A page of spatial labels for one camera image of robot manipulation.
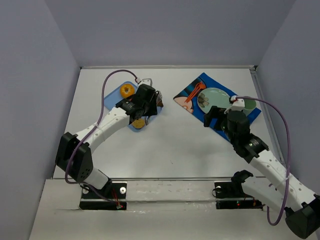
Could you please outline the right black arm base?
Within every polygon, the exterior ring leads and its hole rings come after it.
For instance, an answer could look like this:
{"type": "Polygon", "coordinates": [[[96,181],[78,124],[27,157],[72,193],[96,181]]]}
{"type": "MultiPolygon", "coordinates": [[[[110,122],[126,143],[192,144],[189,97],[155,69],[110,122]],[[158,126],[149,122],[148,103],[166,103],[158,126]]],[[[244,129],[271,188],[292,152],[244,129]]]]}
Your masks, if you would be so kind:
{"type": "Polygon", "coordinates": [[[237,171],[230,181],[219,181],[214,183],[211,195],[215,198],[217,210],[237,210],[237,209],[260,209],[264,204],[253,196],[244,192],[242,184],[247,179],[252,179],[254,175],[247,171],[237,171]]]}

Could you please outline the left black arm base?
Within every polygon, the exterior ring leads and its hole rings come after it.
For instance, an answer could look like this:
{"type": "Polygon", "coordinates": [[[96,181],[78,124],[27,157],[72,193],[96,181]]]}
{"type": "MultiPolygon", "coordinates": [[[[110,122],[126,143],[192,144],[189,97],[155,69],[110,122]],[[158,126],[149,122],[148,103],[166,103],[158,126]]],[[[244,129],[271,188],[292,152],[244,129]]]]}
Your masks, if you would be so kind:
{"type": "Polygon", "coordinates": [[[127,185],[126,181],[113,181],[103,190],[93,190],[87,185],[81,184],[81,197],[79,208],[93,211],[125,211],[127,209],[127,185]]]}

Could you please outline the metal tongs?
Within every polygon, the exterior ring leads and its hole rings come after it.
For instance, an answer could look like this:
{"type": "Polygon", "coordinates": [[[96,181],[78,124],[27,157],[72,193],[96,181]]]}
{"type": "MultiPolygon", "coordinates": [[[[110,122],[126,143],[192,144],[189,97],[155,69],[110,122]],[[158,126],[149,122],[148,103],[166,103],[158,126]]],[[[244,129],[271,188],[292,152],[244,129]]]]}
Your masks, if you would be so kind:
{"type": "Polygon", "coordinates": [[[150,100],[149,108],[145,113],[144,120],[145,120],[146,126],[149,124],[150,118],[152,116],[156,116],[158,114],[158,107],[156,104],[157,97],[162,97],[162,100],[163,100],[162,93],[159,90],[156,90],[154,92],[154,94],[150,100]]]}

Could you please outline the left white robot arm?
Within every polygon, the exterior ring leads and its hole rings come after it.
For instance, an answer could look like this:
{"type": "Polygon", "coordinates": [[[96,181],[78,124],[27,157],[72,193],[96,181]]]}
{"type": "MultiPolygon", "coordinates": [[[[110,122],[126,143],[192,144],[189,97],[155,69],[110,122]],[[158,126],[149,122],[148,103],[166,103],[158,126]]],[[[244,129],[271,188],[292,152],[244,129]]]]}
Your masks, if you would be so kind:
{"type": "Polygon", "coordinates": [[[107,190],[112,180],[94,167],[92,153],[111,135],[143,117],[156,116],[161,93],[152,86],[141,84],[137,91],[115,104],[98,121],[75,134],[62,135],[55,164],[77,184],[86,184],[101,191],[107,190]]]}

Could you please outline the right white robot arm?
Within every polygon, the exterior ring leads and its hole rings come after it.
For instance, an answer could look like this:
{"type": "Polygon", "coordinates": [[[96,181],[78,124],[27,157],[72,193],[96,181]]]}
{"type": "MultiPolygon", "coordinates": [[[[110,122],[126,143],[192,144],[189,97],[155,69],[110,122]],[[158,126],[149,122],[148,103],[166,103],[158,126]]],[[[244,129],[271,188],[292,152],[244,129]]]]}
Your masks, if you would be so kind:
{"type": "Polygon", "coordinates": [[[209,127],[213,119],[214,129],[223,131],[234,151],[270,182],[266,187],[243,185],[243,190],[285,213],[285,223],[297,237],[307,239],[319,229],[320,196],[294,177],[268,145],[251,133],[247,116],[242,111],[212,106],[204,114],[203,125],[209,127]]]}

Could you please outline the dark brown bread piece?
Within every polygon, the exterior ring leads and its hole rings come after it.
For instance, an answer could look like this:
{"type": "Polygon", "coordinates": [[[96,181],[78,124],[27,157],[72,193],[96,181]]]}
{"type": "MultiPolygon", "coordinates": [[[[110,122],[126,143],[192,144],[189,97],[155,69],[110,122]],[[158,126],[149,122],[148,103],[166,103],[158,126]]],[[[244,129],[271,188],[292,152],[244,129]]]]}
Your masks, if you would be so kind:
{"type": "Polygon", "coordinates": [[[160,108],[163,108],[163,107],[164,107],[164,104],[163,104],[163,101],[162,101],[162,97],[157,97],[157,99],[156,99],[156,106],[157,106],[157,107],[160,107],[160,108]]]}

